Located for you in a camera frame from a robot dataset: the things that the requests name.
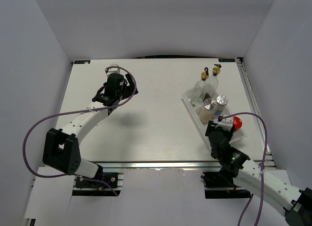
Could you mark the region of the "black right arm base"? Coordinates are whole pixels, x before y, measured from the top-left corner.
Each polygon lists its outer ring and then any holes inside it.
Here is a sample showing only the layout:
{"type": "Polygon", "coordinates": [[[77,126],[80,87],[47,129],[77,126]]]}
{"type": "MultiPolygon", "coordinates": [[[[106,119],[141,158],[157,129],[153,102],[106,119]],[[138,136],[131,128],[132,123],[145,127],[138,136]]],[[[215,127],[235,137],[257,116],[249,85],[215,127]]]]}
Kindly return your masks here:
{"type": "Polygon", "coordinates": [[[204,169],[200,176],[206,199],[248,199],[251,193],[238,187],[228,174],[220,169],[204,169]]]}

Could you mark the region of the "clear round glass oil bottle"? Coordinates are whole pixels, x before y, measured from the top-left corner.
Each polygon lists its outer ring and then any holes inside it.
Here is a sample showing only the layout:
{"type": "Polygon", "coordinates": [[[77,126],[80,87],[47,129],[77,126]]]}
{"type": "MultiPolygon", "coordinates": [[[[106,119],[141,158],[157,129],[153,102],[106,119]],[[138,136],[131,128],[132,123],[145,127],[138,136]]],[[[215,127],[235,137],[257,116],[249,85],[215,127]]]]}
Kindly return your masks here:
{"type": "Polygon", "coordinates": [[[194,85],[194,89],[192,92],[192,96],[190,99],[190,103],[193,107],[196,105],[199,105],[202,102],[202,99],[200,97],[202,87],[205,83],[205,81],[209,78],[209,69],[208,67],[204,68],[204,72],[201,73],[201,79],[194,85]]]}

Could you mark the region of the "square glass bottle gold spout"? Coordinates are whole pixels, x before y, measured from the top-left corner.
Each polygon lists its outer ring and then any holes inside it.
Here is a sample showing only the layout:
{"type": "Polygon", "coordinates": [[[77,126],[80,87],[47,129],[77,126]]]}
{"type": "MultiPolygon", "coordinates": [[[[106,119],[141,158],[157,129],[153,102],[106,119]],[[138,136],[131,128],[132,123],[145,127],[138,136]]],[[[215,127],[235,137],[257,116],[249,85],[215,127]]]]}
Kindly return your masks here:
{"type": "Polygon", "coordinates": [[[212,70],[212,76],[209,78],[209,81],[205,85],[205,88],[203,88],[204,91],[204,100],[207,98],[213,98],[216,89],[218,87],[218,75],[221,72],[221,65],[215,64],[215,67],[212,70]]]}

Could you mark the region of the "silver lid shaker bottle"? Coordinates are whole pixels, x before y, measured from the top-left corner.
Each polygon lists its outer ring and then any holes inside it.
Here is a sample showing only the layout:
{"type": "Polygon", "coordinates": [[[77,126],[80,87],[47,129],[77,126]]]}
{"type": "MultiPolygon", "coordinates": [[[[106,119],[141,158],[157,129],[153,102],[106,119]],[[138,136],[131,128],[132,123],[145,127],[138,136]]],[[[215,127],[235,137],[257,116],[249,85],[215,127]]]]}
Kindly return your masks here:
{"type": "Polygon", "coordinates": [[[217,98],[216,98],[216,102],[217,102],[217,108],[216,108],[216,111],[215,111],[215,115],[216,116],[220,116],[225,107],[227,106],[229,100],[226,96],[224,95],[219,95],[217,98]]]}

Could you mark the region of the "silver cone cap grinder bottle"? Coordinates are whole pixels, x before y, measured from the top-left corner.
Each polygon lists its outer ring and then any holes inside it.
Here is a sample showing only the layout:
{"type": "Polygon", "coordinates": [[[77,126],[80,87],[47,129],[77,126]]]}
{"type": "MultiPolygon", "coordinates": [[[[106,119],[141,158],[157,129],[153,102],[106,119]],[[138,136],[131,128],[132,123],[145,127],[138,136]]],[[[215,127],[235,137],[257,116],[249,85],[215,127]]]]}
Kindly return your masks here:
{"type": "Polygon", "coordinates": [[[199,113],[199,120],[203,125],[208,124],[217,109],[217,101],[212,98],[207,98],[203,101],[203,107],[199,113]]]}

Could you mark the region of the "red cap sauce jar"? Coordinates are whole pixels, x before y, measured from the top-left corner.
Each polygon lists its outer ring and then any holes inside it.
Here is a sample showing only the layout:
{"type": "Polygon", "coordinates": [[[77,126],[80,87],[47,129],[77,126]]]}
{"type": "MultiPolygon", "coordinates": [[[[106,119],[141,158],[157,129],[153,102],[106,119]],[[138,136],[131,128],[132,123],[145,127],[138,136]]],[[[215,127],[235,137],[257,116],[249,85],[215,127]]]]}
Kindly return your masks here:
{"type": "Polygon", "coordinates": [[[234,125],[233,134],[235,134],[236,132],[241,130],[241,128],[243,126],[242,120],[239,117],[234,116],[233,117],[233,125],[234,125]]]}

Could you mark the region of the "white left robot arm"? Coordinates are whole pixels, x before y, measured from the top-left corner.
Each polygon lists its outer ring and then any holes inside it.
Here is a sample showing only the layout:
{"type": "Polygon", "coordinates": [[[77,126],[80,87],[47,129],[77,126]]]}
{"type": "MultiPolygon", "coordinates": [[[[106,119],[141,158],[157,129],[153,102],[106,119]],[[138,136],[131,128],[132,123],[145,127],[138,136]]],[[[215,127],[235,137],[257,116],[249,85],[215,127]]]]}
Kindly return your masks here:
{"type": "Polygon", "coordinates": [[[102,120],[115,110],[120,101],[138,93],[133,76],[111,73],[92,98],[86,112],[60,129],[50,129],[45,138],[43,163],[67,175],[86,177],[94,187],[103,181],[103,168],[80,155],[80,143],[102,120]]]}

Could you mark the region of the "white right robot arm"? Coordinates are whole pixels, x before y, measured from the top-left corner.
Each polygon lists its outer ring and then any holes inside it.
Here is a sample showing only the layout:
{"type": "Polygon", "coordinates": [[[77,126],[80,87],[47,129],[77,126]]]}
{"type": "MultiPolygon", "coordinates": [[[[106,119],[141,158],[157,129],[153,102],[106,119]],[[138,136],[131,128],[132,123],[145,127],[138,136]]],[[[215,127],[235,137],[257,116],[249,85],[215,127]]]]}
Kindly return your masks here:
{"type": "Polygon", "coordinates": [[[256,195],[282,215],[290,226],[310,226],[312,190],[294,187],[262,170],[248,155],[230,145],[233,132],[232,119],[226,119],[225,122],[209,121],[205,133],[211,156],[221,165],[221,183],[242,187],[256,195]]]}

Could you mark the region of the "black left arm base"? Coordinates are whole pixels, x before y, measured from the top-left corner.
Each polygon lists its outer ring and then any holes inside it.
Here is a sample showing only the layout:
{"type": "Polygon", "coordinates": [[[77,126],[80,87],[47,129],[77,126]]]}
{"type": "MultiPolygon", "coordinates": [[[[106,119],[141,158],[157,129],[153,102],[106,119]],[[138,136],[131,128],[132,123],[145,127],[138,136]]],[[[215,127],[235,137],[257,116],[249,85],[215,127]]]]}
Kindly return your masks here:
{"type": "Polygon", "coordinates": [[[123,186],[124,173],[111,170],[103,172],[95,179],[77,176],[73,185],[73,196],[118,197],[123,186]]]}

